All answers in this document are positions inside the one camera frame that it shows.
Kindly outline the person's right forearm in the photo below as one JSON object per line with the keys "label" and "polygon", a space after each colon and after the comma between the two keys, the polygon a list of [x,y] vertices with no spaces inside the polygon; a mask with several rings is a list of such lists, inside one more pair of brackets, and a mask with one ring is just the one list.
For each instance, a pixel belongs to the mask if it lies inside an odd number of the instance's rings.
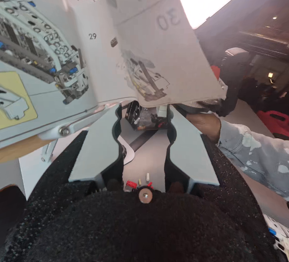
{"label": "person's right forearm", "polygon": [[244,174],[289,201],[288,140],[223,120],[217,146]]}

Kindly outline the white toy truck model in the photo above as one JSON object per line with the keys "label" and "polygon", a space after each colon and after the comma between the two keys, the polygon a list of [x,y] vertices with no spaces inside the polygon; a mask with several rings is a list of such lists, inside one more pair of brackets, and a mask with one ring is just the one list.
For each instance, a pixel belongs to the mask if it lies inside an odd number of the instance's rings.
{"label": "white toy truck model", "polygon": [[279,254],[281,261],[289,261],[289,229],[264,213],[263,217],[275,240],[274,249]]}

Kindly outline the red plastic tote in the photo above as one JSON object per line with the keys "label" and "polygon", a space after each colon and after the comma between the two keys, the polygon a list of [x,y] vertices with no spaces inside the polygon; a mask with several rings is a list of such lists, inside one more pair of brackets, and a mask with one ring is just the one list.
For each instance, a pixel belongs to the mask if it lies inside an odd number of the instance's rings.
{"label": "red plastic tote", "polygon": [[289,140],[289,117],[278,111],[258,111],[257,116],[275,138]]}

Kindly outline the toy set cardboard box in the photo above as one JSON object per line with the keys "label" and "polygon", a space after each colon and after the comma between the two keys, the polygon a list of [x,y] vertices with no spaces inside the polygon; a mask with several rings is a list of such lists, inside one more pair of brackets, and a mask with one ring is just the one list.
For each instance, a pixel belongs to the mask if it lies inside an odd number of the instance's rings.
{"label": "toy set cardboard box", "polygon": [[145,108],[138,101],[128,104],[125,119],[135,131],[168,129],[168,118],[160,115],[160,107]]}

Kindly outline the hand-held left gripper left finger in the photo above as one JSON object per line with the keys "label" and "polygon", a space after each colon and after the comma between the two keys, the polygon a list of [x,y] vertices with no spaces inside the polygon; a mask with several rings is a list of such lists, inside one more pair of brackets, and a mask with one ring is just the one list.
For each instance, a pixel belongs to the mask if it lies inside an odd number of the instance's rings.
{"label": "hand-held left gripper left finger", "polygon": [[108,183],[123,181],[123,148],[121,134],[122,106],[115,104],[94,122],[87,132],[74,167],[68,178],[74,181]]}

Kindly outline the toy instruction booklet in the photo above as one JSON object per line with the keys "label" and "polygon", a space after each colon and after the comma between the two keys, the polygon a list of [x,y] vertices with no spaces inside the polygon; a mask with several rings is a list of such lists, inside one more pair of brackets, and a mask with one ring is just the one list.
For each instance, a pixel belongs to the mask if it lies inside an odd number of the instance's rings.
{"label": "toy instruction booklet", "polygon": [[225,98],[180,0],[1,0],[1,141],[113,102]]}

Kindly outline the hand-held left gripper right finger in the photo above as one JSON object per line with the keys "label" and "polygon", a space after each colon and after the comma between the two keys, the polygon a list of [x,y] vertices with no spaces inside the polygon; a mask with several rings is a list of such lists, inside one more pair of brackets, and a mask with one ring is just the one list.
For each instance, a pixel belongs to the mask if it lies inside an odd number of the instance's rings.
{"label": "hand-held left gripper right finger", "polygon": [[165,185],[220,185],[201,132],[173,105],[168,105],[167,118]]}

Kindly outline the person's right hand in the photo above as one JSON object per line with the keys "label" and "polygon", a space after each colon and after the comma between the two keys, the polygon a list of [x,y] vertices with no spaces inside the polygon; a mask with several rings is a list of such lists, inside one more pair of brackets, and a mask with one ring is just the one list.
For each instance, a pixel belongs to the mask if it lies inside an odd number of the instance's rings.
{"label": "person's right hand", "polygon": [[187,114],[186,119],[193,124],[202,134],[206,135],[213,143],[220,139],[221,121],[214,114]]}

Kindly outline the pile of red white toy pieces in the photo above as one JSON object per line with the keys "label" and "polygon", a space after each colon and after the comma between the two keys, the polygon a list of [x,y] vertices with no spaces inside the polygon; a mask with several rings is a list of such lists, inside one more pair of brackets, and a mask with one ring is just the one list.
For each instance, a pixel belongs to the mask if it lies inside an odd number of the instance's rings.
{"label": "pile of red white toy pieces", "polygon": [[126,183],[125,183],[125,187],[126,188],[130,188],[132,192],[136,191],[136,190],[139,190],[140,188],[143,188],[143,187],[148,187],[150,188],[151,190],[154,190],[154,187],[152,186],[152,181],[150,180],[150,173],[146,173],[145,175],[145,182],[142,183],[142,180],[141,179],[138,179],[137,183],[136,182],[133,182],[133,181],[130,181],[128,180]]}

